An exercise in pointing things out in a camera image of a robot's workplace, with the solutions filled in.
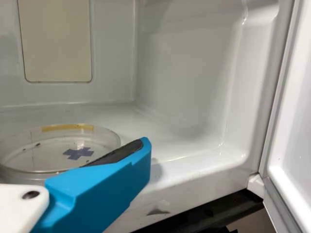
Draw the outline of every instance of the clear plastic dish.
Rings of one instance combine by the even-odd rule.
[[[113,131],[86,124],[47,125],[0,141],[0,179],[43,184],[48,177],[90,163],[119,148]]]

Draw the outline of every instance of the white enamel surface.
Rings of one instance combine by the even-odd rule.
[[[1,0],[0,4],[0,106],[131,100],[132,1],[90,0],[93,79],[63,84],[26,81],[17,1]]]
[[[24,82],[16,6],[0,1],[8,24],[0,44],[11,46],[0,57],[0,138],[89,123],[115,131],[122,144],[152,142],[151,181],[107,232],[247,187],[259,167],[291,0],[91,0],[88,84]],[[148,216],[154,208],[170,213]]]
[[[282,98],[268,175],[303,232],[311,232],[311,3],[305,1]]]
[[[23,199],[29,191],[40,194]],[[6,233],[28,233],[49,205],[49,192],[35,185],[0,184],[0,230]]]
[[[89,0],[18,1],[25,78],[89,82]]]

